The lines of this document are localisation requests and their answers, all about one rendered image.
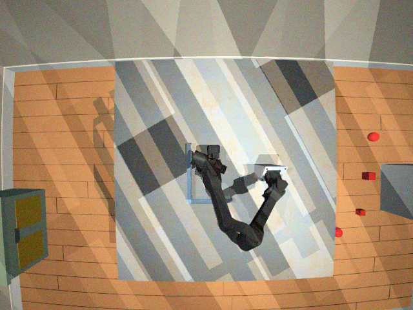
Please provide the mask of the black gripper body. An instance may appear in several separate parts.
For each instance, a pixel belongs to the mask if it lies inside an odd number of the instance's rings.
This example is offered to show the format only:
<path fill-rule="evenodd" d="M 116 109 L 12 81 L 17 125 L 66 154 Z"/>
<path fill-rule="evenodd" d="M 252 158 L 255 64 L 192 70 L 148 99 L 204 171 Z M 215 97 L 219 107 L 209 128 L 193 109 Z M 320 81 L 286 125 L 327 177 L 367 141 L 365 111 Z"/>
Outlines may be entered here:
<path fill-rule="evenodd" d="M 217 160 L 221 161 L 220 159 L 217 158 L 217 153 L 220 153 L 220 146 L 219 145 L 208 145 L 207 146 L 207 153 L 209 155 L 210 160 L 217 159 Z"/>

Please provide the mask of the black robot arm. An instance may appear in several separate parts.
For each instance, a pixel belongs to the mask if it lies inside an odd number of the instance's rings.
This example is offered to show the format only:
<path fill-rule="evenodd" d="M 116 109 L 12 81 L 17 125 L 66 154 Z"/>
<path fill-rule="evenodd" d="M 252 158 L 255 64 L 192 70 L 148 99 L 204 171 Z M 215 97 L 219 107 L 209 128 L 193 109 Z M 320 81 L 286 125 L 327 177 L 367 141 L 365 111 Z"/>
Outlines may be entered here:
<path fill-rule="evenodd" d="M 221 187 L 221 173 L 224 174 L 227 166 L 217 159 L 209 159 L 202 152 L 195 151 L 191 165 L 195 165 L 199 174 L 203 177 L 203 184 L 211 195 L 214 209 L 219 222 L 219 228 L 235 243 L 242 251 L 250 251 L 261 245 L 264 237 L 264 226 L 274 208 L 274 205 L 286 193 L 288 182 L 283 180 L 280 170 L 268 170 L 265 181 L 268 188 L 262 197 L 265 198 L 262 206 L 250 224 L 233 219 L 227 201 Z M 240 234 L 238 234 L 239 232 Z"/>

